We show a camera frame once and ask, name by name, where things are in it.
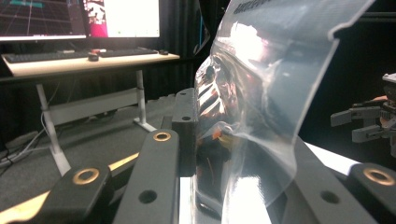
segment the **monitor screen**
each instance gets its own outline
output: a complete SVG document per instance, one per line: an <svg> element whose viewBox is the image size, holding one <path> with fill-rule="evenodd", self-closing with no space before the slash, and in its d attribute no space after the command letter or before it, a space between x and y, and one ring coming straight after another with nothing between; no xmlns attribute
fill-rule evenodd
<svg viewBox="0 0 396 224"><path fill-rule="evenodd" d="M0 41L86 38L81 0L2 0Z"/></svg>
<svg viewBox="0 0 396 224"><path fill-rule="evenodd" d="M159 0L84 0L89 37L159 37Z"/></svg>

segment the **brass ring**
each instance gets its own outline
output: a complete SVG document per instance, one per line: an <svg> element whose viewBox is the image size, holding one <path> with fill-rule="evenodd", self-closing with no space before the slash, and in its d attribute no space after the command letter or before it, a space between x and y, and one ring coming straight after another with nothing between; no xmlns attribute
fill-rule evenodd
<svg viewBox="0 0 396 224"><path fill-rule="evenodd" d="M82 179L80 178L81 175L91 172L91 176L86 178L86 179ZM94 181L97 177L99 176L99 170L95 169L95 168L87 168L84 170L79 171L78 173L76 173L73 176L73 183L77 184L77 185L86 185L91 183L92 181Z"/></svg>
<svg viewBox="0 0 396 224"><path fill-rule="evenodd" d="M363 170L363 173L367 176L367 178L380 185L392 186L395 184L395 179L392 176L378 169L366 168ZM382 175L384 178L378 178L375 176L375 174Z"/></svg>
<svg viewBox="0 0 396 224"><path fill-rule="evenodd" d="M171 138L171 134L170 133L156 133L153 138L157 142L164 142L164 141L168 141Z"/></svg>

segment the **cable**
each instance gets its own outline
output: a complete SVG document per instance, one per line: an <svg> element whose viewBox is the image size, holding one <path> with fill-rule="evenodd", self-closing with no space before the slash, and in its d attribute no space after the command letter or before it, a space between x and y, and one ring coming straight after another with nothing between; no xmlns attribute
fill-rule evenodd
<svg viewBox="0 0 396 224"><path fill-rule="evenodd" d="M3 168L5 166L12 165L12 163L15 163L16 161L20 161L21 159L25 158L30 154L26 153L26 151L29 149L29 147L33 144L33 142L44 132L44 129L41 130L31 141L30 143L21 151L17 153L13 153L11 155L6 155L5 158L0 160L0 168Z"/></svg>
<svg viewBox="0 0 396 224"><path fill-rule="evenodd" d="M56 92L58 92L58 89L59 89L59 86L61 85L61 82L58 82L58 85L56 86L56 89L55 89L55 91L53 92L53 94L51 95L51 97L49 98L49 102L48 102L48 105L50 105L50 102L53 100L53 98L55 97L55 95L56 95Z"/></svg>
<svg viewBox="0 0 396 224"><path fill-rule="evenodd" d="M41 126L43 126L43 130L46 131L47 136L50 137L50 134L49 134L49 132L47 131L47 127L46 127L46 125L44 124L44 113L43 113L43 112L41 112L41 118L40 118L40 120L41 120Z"/></svg>
<svg viewBox="0 0 396 224"><path fill-rule="evenodd" d="M70 90L69 96L67 97L67 101L66 101L67 103L70 102L70 99L72 98L75 87L76 87L76 80L74 79L72 89Z"/></svg>
<svg viewBox="0 0 396 224"><path fill-rule="evenodd" d="M34 151L40 151L40 150L45 150L45 149L49 149L49 148L50 148L50 146L46 146L46 147L35 147L35 148L30 149L30 150L26 150L26 153L28 153L28 152L34 152Z"/></svg>

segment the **clear plastic sheet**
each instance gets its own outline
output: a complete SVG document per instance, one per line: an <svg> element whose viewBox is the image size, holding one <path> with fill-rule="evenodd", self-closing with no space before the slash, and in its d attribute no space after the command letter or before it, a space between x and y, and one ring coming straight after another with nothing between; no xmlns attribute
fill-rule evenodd
<svg viewBox="0 0 396 224"><path fill-rule="evenodd" d="M266 206L296 174L294 142L337 47L333 33L372 2L231 1L195 78L200 206L224 223L268 219Z"/></svg>

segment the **white desk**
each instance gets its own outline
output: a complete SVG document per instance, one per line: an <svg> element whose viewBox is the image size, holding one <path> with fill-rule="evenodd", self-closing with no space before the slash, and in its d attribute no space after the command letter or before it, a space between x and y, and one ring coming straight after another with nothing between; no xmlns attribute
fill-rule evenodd
<svg viewBox="0 0 396 224"><path fill-rule="evenodd" d="M99 75L101 69L120 69L131 65L145 65L149 67L150 64L153 63L175 60L179 58L179 56L175 54L148 54L138 56L100 58L98 62L90 62L88 61L87 57L82 59L67 59L36 63L8 63L4 59L4 55L2 55L2 57L14 77L34 77L42 75L46 75L46 77L61 77L62 73L64 72L77 74L91 71ZM64 175L70 169L70 165L64 155L64 152L62 151L61 146L59 145L59 141L55 132L55 125L76 119L86 118L91 115L104 113L109 110L138 103L140 111L139 118L135 118L134 122L149 132L155 130L154 127L146 122L145 92L142 70L136 71L136 80L136 89L120 91L55 106L48 106L43 85L41 83L36 84L38 96L40 98L41 109L44 114L46 128L49 132L49 139L51 141L50 151L53 158L55 159L61 175Z"/></svg>

